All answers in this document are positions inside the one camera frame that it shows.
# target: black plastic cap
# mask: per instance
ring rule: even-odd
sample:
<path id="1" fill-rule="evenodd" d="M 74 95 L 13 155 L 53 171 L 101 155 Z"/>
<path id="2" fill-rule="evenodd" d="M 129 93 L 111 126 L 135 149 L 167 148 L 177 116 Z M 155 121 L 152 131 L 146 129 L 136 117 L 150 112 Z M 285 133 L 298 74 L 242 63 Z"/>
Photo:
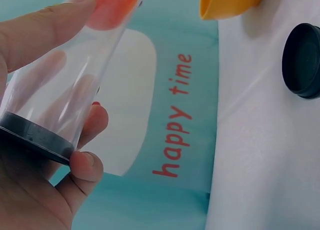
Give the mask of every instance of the black plastic cap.
<path id="1" fill-rule="evenodd" d="M 301 23 L 291 31 L 283 50 L 282 76 L 301 98 L 320 97 L 320 28 Z"/>
<path id="2" fill-rule="evenodd" d="M 0 138 L 19 143 L 25 150 L 33 151 L 50 160 L 69 165 L 73 145 L 63 137 L 12 112 L 5 112 L 0 120 Z"/>

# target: yellow plastic piece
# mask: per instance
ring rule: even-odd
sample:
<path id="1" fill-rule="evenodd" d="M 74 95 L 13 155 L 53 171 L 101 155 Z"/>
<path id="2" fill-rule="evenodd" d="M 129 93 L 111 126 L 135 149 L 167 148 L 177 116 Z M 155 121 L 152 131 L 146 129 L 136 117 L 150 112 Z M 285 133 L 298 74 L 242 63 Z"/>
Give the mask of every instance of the yellow plastic piece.
<path id="1" fill-rule="evenodd" d="M 200 0 L 200 16 L 202 20 L 227 19 L 244 13 L 260 2 L 261 0 Z"/>

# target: hand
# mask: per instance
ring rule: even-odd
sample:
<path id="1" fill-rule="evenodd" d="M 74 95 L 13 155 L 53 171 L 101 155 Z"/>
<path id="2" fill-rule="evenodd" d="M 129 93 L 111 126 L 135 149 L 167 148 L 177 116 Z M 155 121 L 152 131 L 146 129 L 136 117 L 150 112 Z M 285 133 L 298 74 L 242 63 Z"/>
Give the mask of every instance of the hand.
<path id="1" fill-rule="evenodd" d="M 8 73 L 71 39 L 95 9 L 95 0 L 71 2 L 0 22 L 0 99 Z M 107 124 L 106 110 L 93 105 L 78 148 Z M 58 167 L 38 155 L 0 142 L 0 229 L 71 229 L 77 210 L 102 178 L 103 165 L 92 153 L 75 152 L 70 158 L 70 173 L 52 186 L 48 180 Z"/>

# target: orange ball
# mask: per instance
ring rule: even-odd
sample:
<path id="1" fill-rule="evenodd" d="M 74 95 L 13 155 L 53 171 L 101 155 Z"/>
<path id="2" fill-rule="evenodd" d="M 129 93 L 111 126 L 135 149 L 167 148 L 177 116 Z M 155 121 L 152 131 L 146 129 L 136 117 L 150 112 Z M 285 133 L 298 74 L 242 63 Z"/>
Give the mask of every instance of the orange ball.
<path id="1" fill-rule="evenodd" d="M 106 31 L 120 26 L 138 0 L 96 0 L 96 7 L 86 25 L 94 30 Z"/>

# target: clear plastic tube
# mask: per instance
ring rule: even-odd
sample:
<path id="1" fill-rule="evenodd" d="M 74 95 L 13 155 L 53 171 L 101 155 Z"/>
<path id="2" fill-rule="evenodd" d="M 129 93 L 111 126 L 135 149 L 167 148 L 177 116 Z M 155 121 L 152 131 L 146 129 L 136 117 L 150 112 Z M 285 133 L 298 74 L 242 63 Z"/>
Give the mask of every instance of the clear plastic tube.
<path id="1" fill-rule="evenodd" d="M 0 105 L 1 133 L 68 164 L 109 60 L 141 1 L 96 0 L 74 38 L 19 69 Z"/>

